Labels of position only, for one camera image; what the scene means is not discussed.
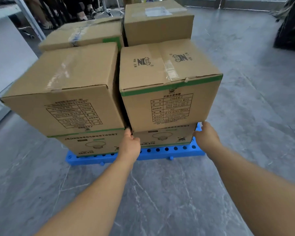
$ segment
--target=gray marble floor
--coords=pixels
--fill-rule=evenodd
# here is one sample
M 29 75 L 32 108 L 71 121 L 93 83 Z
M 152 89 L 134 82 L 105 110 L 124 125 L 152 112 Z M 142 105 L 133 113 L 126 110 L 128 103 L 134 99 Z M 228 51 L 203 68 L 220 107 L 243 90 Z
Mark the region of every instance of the gray marble floor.
M 279 24 L 190 11 L 192 40 L 224 73 L 208 120 L 223 144 L 295 183 L 295 52 L 272 48 Z M 69 167 L 66 151 L 14 113 L 0 123 L 0 235 L 34 234 L 107 167 Z M 252 234 L 205 156 L 136 162 L 110 235 Z

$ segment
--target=black logo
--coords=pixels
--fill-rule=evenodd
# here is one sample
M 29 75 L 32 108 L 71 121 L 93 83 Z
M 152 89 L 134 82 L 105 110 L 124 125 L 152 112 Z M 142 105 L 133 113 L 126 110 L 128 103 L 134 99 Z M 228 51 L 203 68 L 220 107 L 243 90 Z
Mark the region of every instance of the black logo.
M 182 55 L 173 55 L 173 58 L 175 59 L 176 62 L 181 62 L 181 61 L 188 60 L 188 58 L 184 54 L 182 54 Z
M 138 60 L 138 66 L 140 65 L 150 65 L 150 59 L 148 57 L 145 57 L 143 59 L 137 59 Z

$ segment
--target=person's right arm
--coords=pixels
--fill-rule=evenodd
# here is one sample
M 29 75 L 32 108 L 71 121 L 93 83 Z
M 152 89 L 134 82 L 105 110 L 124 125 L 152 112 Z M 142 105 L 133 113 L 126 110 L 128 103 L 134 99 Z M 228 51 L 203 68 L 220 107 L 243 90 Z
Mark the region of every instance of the person's right arm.
M 214 162 L 244 221 L 255 236 L 295 236 L 295 185 L 250 163 L 220 143 L 203 122 L 194 133 L 198 146 Z

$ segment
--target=person's left hand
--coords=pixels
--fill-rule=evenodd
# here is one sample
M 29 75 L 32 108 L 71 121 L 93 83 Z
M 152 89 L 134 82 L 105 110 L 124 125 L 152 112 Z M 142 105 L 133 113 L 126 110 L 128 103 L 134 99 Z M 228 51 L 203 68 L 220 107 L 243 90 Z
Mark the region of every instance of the person's left hand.
M 133 165 L 141 150 L 140 138 L 134 138 L 129 128 L 126 128 L 124 138 L 119 144 L 118 157 L 116 160 L 125 161 Z

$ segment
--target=person's left arm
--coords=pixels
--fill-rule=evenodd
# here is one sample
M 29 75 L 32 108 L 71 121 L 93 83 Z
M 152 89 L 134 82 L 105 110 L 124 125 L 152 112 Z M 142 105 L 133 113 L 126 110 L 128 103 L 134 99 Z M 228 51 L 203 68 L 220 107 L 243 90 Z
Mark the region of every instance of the person's left arm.
M 140 149 L 140 139 L 133 138 L 127 128 L 114 163 L 64 210 L 52 217 L 36 236 L 108 235 Z

